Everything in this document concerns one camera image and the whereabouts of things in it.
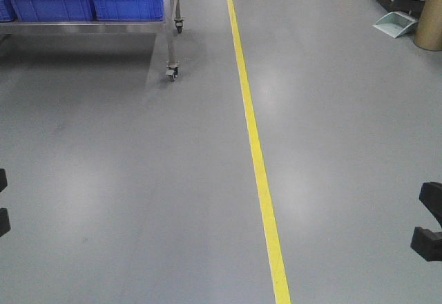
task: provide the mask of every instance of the gray floor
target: gray floor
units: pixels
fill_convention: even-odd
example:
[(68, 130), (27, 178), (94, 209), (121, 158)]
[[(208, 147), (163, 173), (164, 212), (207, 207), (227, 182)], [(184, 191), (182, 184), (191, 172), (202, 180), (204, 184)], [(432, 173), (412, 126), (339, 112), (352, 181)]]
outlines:
[[(442, 54), (375, 0), (235, 0), (293, 303), (438, 303)], [(162, 36), (0, 47), (1, 303), (273, 303), (226, 0)]]

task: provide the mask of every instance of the cart leg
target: cart leg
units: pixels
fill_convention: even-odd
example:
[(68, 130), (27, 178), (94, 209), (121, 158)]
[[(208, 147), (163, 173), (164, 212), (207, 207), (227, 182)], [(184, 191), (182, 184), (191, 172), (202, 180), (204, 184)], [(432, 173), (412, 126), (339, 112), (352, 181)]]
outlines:
[(177, 28), (178, 33), (182, 32), (184, 17), (181, 16), (180, 9), (180, 0), (177, 0), (177, 6), (175, 9), (175, 27)]
[(175, 44), (173, 43), (173, 19), (172, 19), (172, 10), (171, 10), (171, 0), (163, 0), (164, 1), (164, 25), (163, 30), (166, 35), (167, 40), (167, 52), (169, 55), (169, 60), (167, 61), (167, 71), (166, 75), (169, 76), (171, 81), (174, 81), (178, 75), (178, 67), (180, 66), (180, 62), (176, 58), (175, 54)]

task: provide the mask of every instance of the black object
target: black object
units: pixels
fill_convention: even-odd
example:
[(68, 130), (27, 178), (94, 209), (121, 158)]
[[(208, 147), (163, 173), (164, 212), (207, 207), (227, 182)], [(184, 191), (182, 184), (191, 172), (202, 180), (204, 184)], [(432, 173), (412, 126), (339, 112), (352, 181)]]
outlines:
[(0, 192), (2, 192), (8, 186), (8, 181), (6, 180), (6, 172), (4, 169), (0, 168)]
[[(427, 207), (442, 227), (442, 184), (422, 184), (419, 200)], [(442, 232), (433, 233), (421, 227), (414, 228), (412, 249), (426, 261), (442, 261)]]
[(7, 209), (0, 209), (0, 237), (11, 230)]

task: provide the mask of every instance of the brown cylinder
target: brown cylinder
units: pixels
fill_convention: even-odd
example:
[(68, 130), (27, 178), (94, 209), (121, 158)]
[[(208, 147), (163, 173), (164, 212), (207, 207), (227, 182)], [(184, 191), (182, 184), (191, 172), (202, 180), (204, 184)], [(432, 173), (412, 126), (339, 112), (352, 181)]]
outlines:
[(427, 0), (414, 37), (426, 50), (442, 50), (442, 0)]

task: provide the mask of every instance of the caster wheel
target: caster wheel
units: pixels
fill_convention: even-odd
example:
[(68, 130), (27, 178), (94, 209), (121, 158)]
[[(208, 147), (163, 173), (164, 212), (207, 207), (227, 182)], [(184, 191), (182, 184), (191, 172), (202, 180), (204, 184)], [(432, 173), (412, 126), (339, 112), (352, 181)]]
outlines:
[(169, 81), (175, 81), (178, 76), (178, 68), (169, 68), (166, 75), (169, 77)]

